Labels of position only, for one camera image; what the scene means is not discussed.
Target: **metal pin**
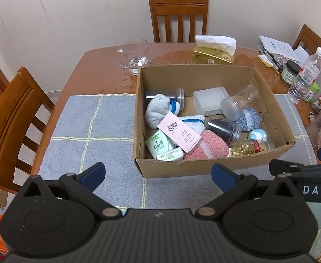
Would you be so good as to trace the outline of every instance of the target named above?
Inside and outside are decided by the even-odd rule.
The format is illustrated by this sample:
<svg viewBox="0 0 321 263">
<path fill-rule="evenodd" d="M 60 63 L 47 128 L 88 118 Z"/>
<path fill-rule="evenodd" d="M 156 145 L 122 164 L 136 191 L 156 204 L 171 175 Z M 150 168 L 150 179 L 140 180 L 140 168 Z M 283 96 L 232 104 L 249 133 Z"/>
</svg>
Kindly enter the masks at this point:
<svg viewBox="0 0 321 263">
<path fill-rule="evenodd" d="M 102 210 L 102 214 L 107 217 L 115 217 L 119 215 L 119 210 L 117 208 L 105 208 Z"/>
<path fill-rule="evenodd" d="M 198 213 L 201 216 L 212 216 L 215 214 L 215 210 L 213 208 L 211 208 L 210 206 L 204 206 L 204 207 L 198 209 Z"/>
</svg>

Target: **black lid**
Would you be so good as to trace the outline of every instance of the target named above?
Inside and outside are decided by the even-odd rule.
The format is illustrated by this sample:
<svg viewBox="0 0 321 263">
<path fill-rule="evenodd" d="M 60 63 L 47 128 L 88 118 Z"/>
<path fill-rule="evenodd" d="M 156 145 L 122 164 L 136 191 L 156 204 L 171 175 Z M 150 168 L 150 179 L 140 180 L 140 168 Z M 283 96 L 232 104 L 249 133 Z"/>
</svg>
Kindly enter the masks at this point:
<svg viewBox="0 0 321 263">
<path fill-rule="evenodd" d="M 291 72 L 295 76 L 297 76 L 300 71 L 300 66 L 292 60 L 287 61 L 286 67 L 287 67 L 288 71 Z"/>
</svg>

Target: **blue and white ball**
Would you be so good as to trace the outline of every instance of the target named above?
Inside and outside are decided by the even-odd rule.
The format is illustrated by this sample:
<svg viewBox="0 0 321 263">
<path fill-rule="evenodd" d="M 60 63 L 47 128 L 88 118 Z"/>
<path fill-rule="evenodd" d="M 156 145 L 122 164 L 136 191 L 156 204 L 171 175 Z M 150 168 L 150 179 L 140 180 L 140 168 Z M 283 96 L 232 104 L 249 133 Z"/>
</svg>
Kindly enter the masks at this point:
<svg viewBox="0 0 321 263">
<path fill-rule="evenodd" d="M 267 141 L 268 135 L 263 129 L 255 129 L 249 133 L 248 139 L 261 139 L 261 140 Z"/>
</svg>

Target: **gold tissue box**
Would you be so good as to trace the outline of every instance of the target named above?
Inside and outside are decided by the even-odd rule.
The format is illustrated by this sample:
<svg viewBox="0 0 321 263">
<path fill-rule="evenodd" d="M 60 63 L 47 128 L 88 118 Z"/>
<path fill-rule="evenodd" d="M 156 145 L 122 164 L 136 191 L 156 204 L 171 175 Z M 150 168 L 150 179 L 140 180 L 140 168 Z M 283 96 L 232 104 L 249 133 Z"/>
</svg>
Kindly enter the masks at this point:
<svg viewBox="0 0 321 263">
<path fill-rule="evenodd" d="M 234 59 L 234 56 L 220 49 L 196 46 L 192 52 L 192 63 L 197 64 L 228 65 L 233 64 Z"/>
</svg>

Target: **water bottle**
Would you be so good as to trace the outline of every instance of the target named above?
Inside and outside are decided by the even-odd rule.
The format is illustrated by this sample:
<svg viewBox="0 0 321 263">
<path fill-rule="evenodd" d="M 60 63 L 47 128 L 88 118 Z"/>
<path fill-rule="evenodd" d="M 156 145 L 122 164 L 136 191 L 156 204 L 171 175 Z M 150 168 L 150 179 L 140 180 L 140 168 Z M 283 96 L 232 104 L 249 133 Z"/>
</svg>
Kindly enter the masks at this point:
<svg viewBox="0 0 321 263">
<path fill-rule="evenodd" d="M 316 53 L 310 55 L 300 69 L 293 84 L 288 90 L 288 96 L 293 103 L 298 104 L 303 100 L 310 90 L 311 85 L 321 72 L 321 47 L 318 47 Z"/>
</svg>

